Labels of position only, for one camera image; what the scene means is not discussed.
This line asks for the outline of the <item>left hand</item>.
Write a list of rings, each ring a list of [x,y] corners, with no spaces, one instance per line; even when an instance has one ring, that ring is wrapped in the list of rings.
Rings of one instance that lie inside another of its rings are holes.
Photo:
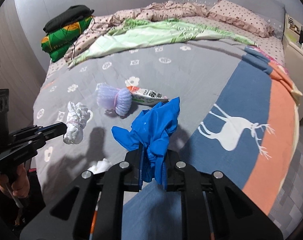
[[[13,196],[17,198],[26,198],[28,197],[30,190],[30,183],[24,164],[21,164],[17,167],[16,173],[17,179],[12,183],[9,189],[11,189]],[[8,185],[8,177],[5,174],[0,174],[0,190],[3,194],[11,197],[11,194],[7,188]]]

